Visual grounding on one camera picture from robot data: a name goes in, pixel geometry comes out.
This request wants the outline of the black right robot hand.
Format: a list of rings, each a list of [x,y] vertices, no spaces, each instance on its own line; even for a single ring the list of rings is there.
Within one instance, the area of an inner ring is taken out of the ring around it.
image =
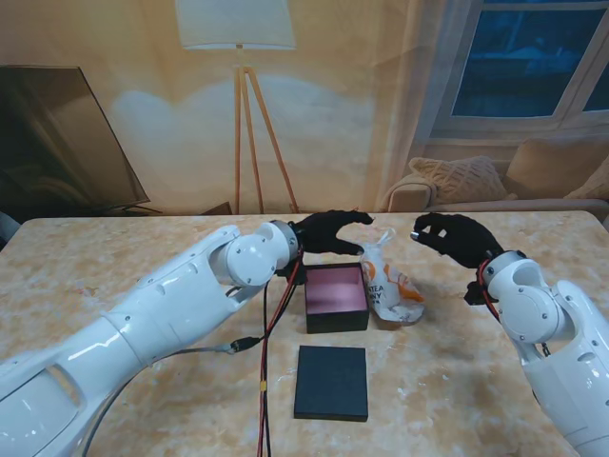
[[[411,238],[464,268],[478,268],[505,252],[485,226],[461,214],[424,214],[416,219]]]

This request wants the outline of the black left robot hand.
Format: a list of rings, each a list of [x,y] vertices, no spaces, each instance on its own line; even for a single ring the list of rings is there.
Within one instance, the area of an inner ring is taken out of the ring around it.
[[[357,256],[363,253],[360,245],[337,237],[337,233],[343,227],[355,223],[371,225],[373,218],[366,212],[333,209],[313,213],[302,221],[290,222],[289,225],[296,234],[303,252]]]

